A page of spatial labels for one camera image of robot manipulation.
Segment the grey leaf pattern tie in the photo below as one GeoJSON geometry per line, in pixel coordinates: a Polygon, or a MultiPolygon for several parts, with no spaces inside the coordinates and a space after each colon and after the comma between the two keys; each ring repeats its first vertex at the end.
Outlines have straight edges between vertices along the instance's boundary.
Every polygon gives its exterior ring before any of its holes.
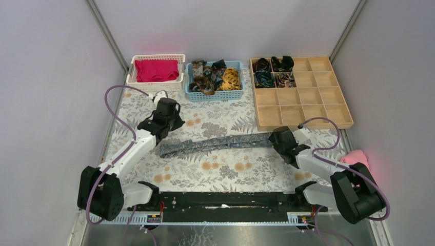
{"type": "Polygon", "coordinates": [[[179,155],[224,149],[269,148],[272,147],[272,142],[269,140],[270,136],[270,133],[256,133],[224,136],[201,141],[186,140],[180,143],[161,145],[159,157],[171,158],[179,155]]]}

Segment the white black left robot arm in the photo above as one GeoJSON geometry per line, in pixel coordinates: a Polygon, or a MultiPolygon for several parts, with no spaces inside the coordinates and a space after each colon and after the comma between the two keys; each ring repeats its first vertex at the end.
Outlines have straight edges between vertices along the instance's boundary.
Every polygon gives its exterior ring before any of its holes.
{"type": "Polygon", "coordinates": [[[171,98],[158,100],[152,114],[137,126],[133,139],[126,143],[115,158],[98,167],[87,166],[81,173],[77,206],[107,221],[112,221],[126,208],[141,205],[152,211],[159,205],[158,187],[139,181],[124,186],[123,180],[139,160],[152,151],[169,132],[185,122],[180,104],[171,98]]]}

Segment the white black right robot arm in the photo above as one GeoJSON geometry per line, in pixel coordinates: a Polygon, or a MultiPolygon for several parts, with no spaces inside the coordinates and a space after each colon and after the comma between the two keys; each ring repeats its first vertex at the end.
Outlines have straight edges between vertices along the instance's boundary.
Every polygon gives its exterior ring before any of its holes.
{"type": "Polygon", "coordinates": [[[318,154],[317,149],[300,142],[308,135],[306,129],[291,131],[288,127],[280,127],[273,130],[269,137],[285,163],[308,171],[328,183],[322,185],[309,181],[296,187],[296,208],[307,211],[316,205],[338,210],[351,224],[371,219],[373,214],[383,209],[388,216],[390,204],[367,166],[360,162],[349,165],[318,154]]]}

